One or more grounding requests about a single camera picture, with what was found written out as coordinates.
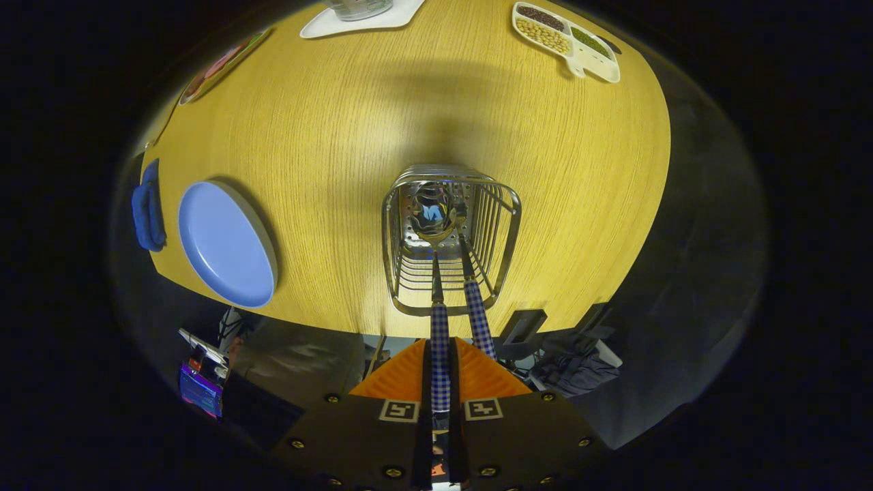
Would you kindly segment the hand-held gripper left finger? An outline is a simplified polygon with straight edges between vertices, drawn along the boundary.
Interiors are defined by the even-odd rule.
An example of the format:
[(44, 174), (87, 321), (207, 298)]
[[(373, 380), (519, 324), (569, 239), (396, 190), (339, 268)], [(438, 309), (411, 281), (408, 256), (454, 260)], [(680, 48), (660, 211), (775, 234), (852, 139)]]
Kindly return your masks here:
[(430, 343), (396, 355), (345, 395), (316, 401), (271, 448), (306, 490), (430, 490)]

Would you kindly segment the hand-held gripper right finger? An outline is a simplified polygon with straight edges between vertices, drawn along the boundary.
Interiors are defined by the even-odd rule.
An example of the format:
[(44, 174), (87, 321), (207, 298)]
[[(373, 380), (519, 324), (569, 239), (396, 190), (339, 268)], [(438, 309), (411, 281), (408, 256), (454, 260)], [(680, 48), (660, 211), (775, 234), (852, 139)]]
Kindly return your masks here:
[(533, 391), (471, 343), (450, 343), (449, 481), (464, 490), (569, 490), (610, 448), (564, 395)]

